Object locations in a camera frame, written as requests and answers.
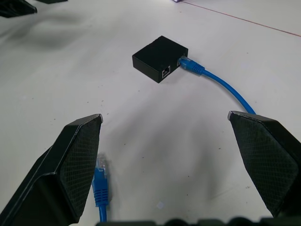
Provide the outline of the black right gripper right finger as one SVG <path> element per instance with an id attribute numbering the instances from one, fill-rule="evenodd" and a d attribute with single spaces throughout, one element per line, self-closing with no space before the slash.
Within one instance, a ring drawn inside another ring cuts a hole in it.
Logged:
<path id="1" fill-rule="evenodd" d="M 247 173 L 274 217 L 301 214 L 301 143 L 277 120 L 230 111 Z"/>

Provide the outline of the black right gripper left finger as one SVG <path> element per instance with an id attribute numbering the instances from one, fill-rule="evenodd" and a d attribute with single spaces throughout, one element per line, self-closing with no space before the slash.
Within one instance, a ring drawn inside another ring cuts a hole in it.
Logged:
<path id="1" fill-rule="evenodd" d="M 83 214 L 94 176 L 103 118 L 67 124 L 34 163 L 4 210 L 2 226 L 69 226 Z"/>

